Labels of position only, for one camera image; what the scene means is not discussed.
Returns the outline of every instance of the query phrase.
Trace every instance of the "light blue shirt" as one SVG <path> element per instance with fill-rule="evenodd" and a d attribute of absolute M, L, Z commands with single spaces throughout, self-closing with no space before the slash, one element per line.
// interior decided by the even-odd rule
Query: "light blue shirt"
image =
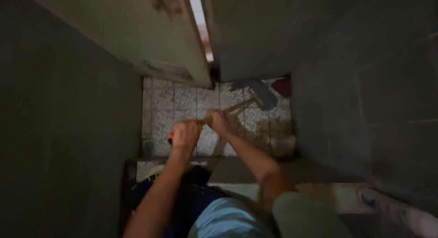
<path fill-rule="evenodd" d="M 283 238 L 351 238 L 347 228 L 330 208 L 297 192 L 283 193 L 272 207 Z M 207 206 L 189 231 L 189 238 L 274 237 L 244 203 L 220 198 Z"/>

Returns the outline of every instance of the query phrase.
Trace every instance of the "open door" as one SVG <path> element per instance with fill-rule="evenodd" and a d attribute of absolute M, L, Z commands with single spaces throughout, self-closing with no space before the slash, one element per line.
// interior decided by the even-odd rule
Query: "open door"
<path fill-rule="evenodd" d="M 35 1 L 140 72 L 212 87 L 190 0 Z"/>

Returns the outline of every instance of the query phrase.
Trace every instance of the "dark green wall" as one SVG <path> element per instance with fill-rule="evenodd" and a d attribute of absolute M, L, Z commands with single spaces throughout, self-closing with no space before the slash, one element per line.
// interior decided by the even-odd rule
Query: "dark green wall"
<path fill-rule="evenodd" d="M 292 73 L 303 155 L 438 215 L 438 0 L 359 0 Z"/>
<path fill-rule="evenodd" d="M 139 75 L 32 0 L 0 22 L 0 236 L 117 236 Z"/>

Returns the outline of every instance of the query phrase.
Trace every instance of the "hand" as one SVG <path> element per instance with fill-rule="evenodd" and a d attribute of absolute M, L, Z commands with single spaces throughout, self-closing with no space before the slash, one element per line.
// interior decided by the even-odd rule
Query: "hand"
<path fill-rule="evenodd" d="M 196 120 L 186 120 L 175 124 L 173 130 L 173 148 L 189 150 L 191 154 L 198 143 L 202 126 Z"/>
<path fill-rule="evenodd" d="M 228 135 L 234 134 L 233 128 L 221 110 L 208 110 L 207 116 L 208 115 L 213 118 L 211 123 L 209 123 L 210 128 L 212 128 L 219 136 L 225 138 Z"/>

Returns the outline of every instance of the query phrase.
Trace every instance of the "floor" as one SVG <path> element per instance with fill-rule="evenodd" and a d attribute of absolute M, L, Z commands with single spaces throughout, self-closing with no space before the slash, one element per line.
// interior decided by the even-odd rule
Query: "floor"
<path fill-rule="evenodd" d="M 270 85 L 277 78 L 262 80 Z M 231 83 L 218 84 L 215 90 L 189 87 L 172 81 L 145 77 L 143 82 L 142 139 L 143 157 L 167 157 L 171 146 L 168 134 L 176 122 L 204 118 L 207 109 L 225 109 L 248 99 L 248 88 L 230 91 Z M 278 105 L 261 111 L 255 104 L 234 111 L 228 118 L 238 134 L 273 157 L 291 155 L 294 146 L 290 102 L 270 86 Z M 236 156 L 233 148 L 204 125 L 194 156 Z"/>

